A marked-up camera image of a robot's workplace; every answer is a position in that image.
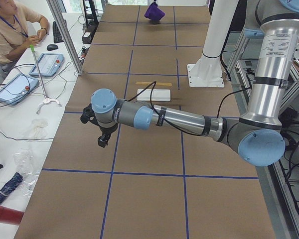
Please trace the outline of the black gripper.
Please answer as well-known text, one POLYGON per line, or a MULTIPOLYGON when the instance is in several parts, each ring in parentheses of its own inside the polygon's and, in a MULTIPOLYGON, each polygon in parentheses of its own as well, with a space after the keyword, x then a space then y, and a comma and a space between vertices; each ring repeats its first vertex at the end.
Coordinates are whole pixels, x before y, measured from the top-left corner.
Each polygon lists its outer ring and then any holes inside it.
POLYGON ((102 132, 102 135, 98 137, 98 145, 105 148, 108 145, 112 133, 118 129, 118 124, 116 122, 103 123, 99 121, 98 126, 102 132))

